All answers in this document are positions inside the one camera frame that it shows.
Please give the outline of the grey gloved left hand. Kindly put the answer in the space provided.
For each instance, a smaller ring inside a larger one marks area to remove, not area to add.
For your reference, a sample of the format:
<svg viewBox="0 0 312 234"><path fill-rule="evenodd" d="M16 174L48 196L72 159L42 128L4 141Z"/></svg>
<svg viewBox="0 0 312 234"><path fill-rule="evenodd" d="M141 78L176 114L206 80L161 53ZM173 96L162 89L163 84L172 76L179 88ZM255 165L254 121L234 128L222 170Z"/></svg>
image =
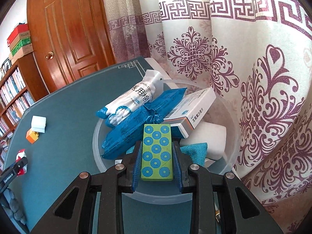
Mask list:
<svg viewBox="0 0 312 234"><path fill-rule="evenodd" d="M14 218L16 221L21 222L21 224L26 225L27 219L24 212L21 209L14 192L10 188L7 188L1 195L1 206L4 207L9 218Z"/></svg>

